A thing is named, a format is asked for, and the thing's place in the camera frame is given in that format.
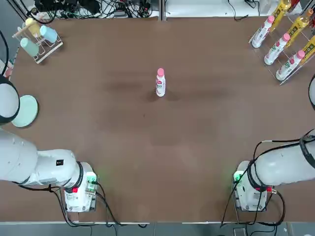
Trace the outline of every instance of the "plate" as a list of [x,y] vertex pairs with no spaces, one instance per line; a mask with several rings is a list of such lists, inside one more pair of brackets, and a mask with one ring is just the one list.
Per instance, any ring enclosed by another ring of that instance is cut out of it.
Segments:
[[35,120],[37,112],[37,100],[31,95],[24,95],[20,97],[20,111],[12,124],[16,127],[28,126]]

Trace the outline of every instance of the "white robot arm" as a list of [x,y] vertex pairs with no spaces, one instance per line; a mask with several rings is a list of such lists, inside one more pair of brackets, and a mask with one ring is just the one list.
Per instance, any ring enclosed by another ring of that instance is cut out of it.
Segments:
[[272,148],[260,155],[255,165],[253,161],[241,162],[234,174],[237,208],[243,211],[265,210],[267,191],[261,192],[262,189],[314,179],[314,137],[304,135],[296,142]]
[[[11,122],[20,108],[19,95],[0,77],[0,124]],[[53,184],[64,188],[68,211],[95,209],[96,174],[64,149],[38,151],[34,144],[0,128],[0,180],[19,185]]]

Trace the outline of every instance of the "table surface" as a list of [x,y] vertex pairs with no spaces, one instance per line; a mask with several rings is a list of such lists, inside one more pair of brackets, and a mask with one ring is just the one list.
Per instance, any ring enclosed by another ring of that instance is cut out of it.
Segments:
[[[232,174],[255,145],[314,125],[312,65],[280,87],[248,44],[263,20],[56,20],[64,46],[40,65],[20,50],[11,79],[20,95],[37,98],[38,117],[25,129],[4,128],[89,162],[120,221],[220,221]],[[286,221],[315,221],[313,185],[278,188]],[[63,221],[52,194],[0,186],[1,221]],[[259,221],[279,218],[274,199]],[[104,221],[105,209],[78,218]],[[236,220],[233,204],[226,220]]]

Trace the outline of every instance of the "yellow bottle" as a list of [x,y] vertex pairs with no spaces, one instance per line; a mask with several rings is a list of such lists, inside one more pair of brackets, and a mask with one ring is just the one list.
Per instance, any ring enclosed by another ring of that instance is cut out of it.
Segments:
[[29,27],[29,31],[35,38],[40,37],[40,32],[39,32],[40,27],[35,20],[33,20],[32,18],[27,18],[25,21],[25,25],[26,26],[31,25]]
[[313,36],[310,41],[305,45],[305,47],[302,49],[305,53],[305,56],[300,62],[300,65],[303,65],[310,56],[315,53],[315,36]]
[[277,6],[276,10],[274,10],[274,12],[272,13],[272,15],[275,17],[275,20],[272,23],[270,32],[274,31],[274,29],[280,23],[280,20],[284,16],[285,12],[288,11],[290,7],[291,7],[291,0],[280,0],[280,3]]
[[287,31],[287,33],[290,35],[290,40],[286,44],[286,48],[292,44],[292,42],[295,40],[296,36],[299,35],[302,29],[304,29],[309,24],[312,14],[313,10],[309,9],[305,14],[296,18],[291,28]]

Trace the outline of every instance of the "white bottle with pink cap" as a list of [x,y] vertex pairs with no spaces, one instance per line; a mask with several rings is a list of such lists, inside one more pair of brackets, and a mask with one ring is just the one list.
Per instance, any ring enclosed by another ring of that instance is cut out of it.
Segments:
[[303,50],[294,54],[279,70],[277,70],[276,78],[280,81],[285,80],[285,78],[296,68],[304,56],[305,53]]
[[165,76],[163,68],[157,70],[156,93],[159,97],[165,95]]
[[270,27],[275,20],[274,16],[268,16],[267,20],[262,24],[262,26],[257,30],[252,39],[252,46],[254,48],[259,48],[262,41],[269,33]]
[[290,40],[290,35],[285,33],[269,50],[264,60],[267,65],[271,65],[274,63],[275,59],[279,56],[279,54],[283,51],[286,43]]

